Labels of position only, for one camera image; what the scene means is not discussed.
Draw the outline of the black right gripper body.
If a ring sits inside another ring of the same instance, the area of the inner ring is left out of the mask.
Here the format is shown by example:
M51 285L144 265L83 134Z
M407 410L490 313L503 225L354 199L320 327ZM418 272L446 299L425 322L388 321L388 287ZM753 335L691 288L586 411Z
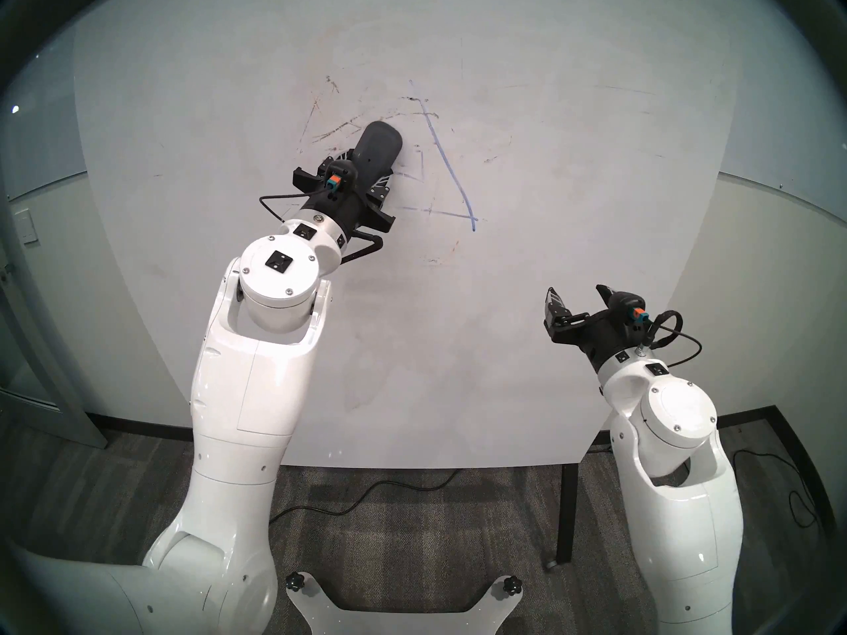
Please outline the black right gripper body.
M595 371L618 353L640 345L645 336L644 324L619 322L608 310L552 318L553 343L577 347Z

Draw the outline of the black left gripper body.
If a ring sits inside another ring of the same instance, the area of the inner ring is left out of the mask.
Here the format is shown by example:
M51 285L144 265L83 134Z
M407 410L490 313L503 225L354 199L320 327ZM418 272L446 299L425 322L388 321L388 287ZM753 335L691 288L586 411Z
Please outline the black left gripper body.
M296 168L292 184L307 194L304 209L311 209L332 219L349 239L358 228L388 233L396 218L383 211L384 201L369 201L368 189L389 169L360 171L354 175L309 174Z

